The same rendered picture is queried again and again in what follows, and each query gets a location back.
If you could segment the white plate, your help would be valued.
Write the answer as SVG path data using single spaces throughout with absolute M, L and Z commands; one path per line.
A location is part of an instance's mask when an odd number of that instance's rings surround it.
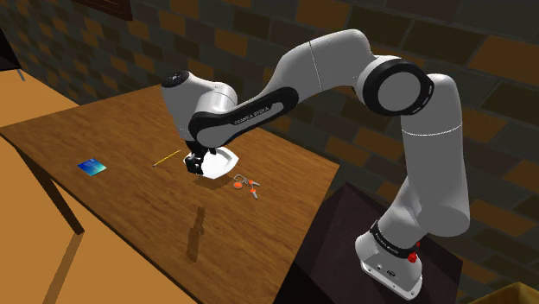
M 216 149 L 209 149 L 201 165 L 203 174 L 197 175 L 212 180 L 218 179 L 229 173 L 236 166 L 238 160 L 239 158 L 228 148 L 219 147 Z

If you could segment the yellow pencil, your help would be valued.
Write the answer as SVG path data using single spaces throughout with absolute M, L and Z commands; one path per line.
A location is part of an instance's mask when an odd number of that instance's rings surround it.
M 174 155 L 177 155 L 181 152 L 181 149 L 176 150 L 174 153 L 171 153 L 170 155 L 167 155 L 163 157 L 161 160 L 157 161 L 156 163 L 152 164 L 152 167 L 156 167 L 157 165 L 161 164 L 162 162 L 168 160 L 169 158 L 173 157 Z

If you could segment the brown wooden table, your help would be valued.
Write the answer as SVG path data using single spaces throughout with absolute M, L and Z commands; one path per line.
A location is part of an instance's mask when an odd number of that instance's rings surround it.
M 230 144 L 231 174 L 190 174 L 159 86 L 0 128 L 33 169 L 202 304 L 273 304 L 337 165 L 266 130 Z M 181 149 L 156 167 L 152 164 Z M 95 158 L 106 170 L 78 167 Z

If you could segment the blue green card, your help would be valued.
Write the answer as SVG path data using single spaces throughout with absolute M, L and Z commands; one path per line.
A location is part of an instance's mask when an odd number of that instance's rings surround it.
M 81 162 L 78 165 L 78 167 L 90 176 L 94 176 L 95 174 L 98 174 L 106 170 L 106 166 L 102 164 L 101 162 L 99 162 L 98 160 L 96 160 L 95 158 L 91 158 L 91 159 Z

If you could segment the dark robot stand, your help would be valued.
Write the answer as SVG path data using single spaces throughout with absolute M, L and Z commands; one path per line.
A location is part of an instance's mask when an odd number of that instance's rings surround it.
M 456 304 L 462 261 L 427 236 L 418 250 L 423 283 L 414 300 L 361 269 L 355 240 L 384 212 L 348 182 L 322 202 L 274 304 Z

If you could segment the tan cardboard box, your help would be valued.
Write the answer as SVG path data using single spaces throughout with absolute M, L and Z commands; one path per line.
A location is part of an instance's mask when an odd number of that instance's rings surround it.
M 539 304 L 539 291 L 521 282 L 513 282 L 469 304 Z

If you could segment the dark wall picture frame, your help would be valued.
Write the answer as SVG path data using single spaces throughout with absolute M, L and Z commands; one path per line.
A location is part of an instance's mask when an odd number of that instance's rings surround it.
M 99 10 L 110 16 L 118 17 L 125 21 L 132 21 L 130 0 L 73 0 L 87 7 Z

